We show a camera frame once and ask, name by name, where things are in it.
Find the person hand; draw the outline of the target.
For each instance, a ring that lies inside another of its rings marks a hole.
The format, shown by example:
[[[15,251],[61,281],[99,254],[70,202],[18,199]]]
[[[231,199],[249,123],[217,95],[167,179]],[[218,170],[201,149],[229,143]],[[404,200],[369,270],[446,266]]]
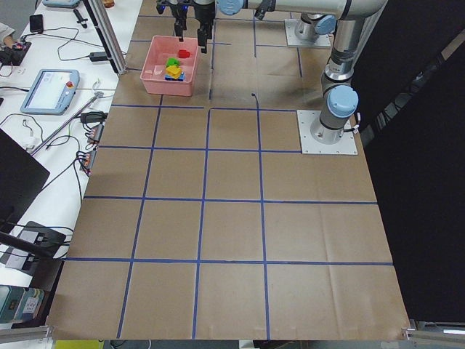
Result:
[[[1,45],[3,47],[12,48],[15,40],[13,39],[13,34],[15,33],[15,29],[9,27],[4,23],[0,23],[0,39]]]

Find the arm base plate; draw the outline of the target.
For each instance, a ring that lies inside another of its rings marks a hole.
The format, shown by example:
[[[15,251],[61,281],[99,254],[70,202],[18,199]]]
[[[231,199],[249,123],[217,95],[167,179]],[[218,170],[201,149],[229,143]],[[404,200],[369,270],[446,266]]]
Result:
[[[352,132],[327,129],[320,122],[320,111],[297,110],[302,154],[317,156],[356,156]]]
[[[316,20],[286,19],[286,41],[288,47],[330,49],[330,30],[335,21],[331,16],[323,16]]]

